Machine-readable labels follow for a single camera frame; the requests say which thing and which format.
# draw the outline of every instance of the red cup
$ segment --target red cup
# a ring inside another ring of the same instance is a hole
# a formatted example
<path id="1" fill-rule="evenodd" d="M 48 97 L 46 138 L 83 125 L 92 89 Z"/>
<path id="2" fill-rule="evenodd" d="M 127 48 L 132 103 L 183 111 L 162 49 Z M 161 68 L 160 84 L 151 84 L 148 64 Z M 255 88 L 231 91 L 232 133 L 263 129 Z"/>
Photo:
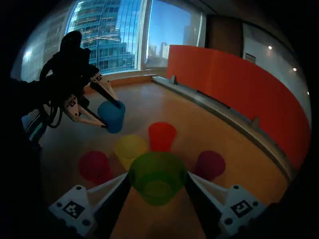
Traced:
<path id="1" fill-rule="evenodd" d="M 170 152 L 176 136 L 174 126 L 166 122 L 156 122 L 148 128 L 151 151 Z"/>
<path id="2" fill-rule="evenodd" d="M 95 185 L 100 185 L 112 179 L 108 158 L 103 152 L 90 151 L 79 160 L 80 175 Z"/>
<path id="3" fill-rule="evenodd" d="M 226 169 L 223 157 L 215 151 L 204 151 L 198 156 L 194 174 L 211 181 Z"/>

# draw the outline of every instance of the orange wall panel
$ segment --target orange wall panel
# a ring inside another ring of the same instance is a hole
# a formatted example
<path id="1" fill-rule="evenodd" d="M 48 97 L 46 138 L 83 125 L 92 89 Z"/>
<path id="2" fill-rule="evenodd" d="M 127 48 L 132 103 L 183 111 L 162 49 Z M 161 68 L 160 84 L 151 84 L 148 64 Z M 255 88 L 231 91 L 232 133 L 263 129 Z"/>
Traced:
<path id="1" fill-rule="evenodd" d="M 167 78 L 199 90 L 249 119 L 300 168 L 310 144 L 307 117 L 295 96 L 264 69 L 214 49 L 171 45 Z"/>

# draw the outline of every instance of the green cup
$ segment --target green cup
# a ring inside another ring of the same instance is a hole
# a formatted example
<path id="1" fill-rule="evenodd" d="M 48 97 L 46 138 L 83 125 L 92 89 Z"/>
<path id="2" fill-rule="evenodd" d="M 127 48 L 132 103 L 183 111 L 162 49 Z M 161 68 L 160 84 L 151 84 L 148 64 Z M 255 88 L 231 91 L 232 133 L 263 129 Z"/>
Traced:
<path id="1" fill-rule="evenodd" d="M 184 162 L 167 152 L 149 152 L 131 165 L 131 185 L 152 206 L 167 204 L 186 182 Z"/>

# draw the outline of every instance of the glass skyscraper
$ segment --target glass skyscraper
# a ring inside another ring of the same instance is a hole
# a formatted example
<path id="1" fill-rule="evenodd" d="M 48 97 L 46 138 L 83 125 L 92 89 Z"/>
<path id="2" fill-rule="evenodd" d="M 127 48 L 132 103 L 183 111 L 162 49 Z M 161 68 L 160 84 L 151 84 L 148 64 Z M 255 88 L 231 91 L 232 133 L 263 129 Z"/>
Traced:
<path id="1" fill-rule="evenodd" d="M 109 73 L 137 69 L 141 0 L 83 0 L 71 14 L 67 32 L 82 33 L 90 64 Z"/>

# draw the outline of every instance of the wooden floor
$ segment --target wooden floor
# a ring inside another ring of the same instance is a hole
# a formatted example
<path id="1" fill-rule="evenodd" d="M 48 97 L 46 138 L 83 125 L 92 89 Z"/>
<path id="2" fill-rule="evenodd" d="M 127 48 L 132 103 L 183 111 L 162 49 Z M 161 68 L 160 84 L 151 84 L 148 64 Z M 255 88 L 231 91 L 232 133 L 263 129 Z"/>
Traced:
<path id="1" fill-rule="evenodd" d="M 273 162 L 246 137 L 198 105 L 154 83 L 131 84 L 114 88 L 126 106 L 123 130 L 107 130 L 74 123 L 65 115 L 57 129 L 48 128 L 43 137 L 42 174 L 45 200 L 56 201 L 76 184 L 93 187 L 80 177 L 77 163 L 87 151 L 105 152 L 114 176 L 125 172 L 113 153 L 115 141 L 137 134 L 148 142 L 148 127 L 165 121 L 177 129 L 172 153 L 192 170 L 200 152 L 214 150 L 226 161 L 225 172 L 213 182 L 229 188 L 240 184 L 262 203 L 278 201 L 287 182 Z M 98 94 L 89 96 L 89 108 L 97 112 L 104 101 Z M 147 205 L 132 188 L 112 238 L 205 238 L 191 201 L 183 188 L 162 207 Z"/>

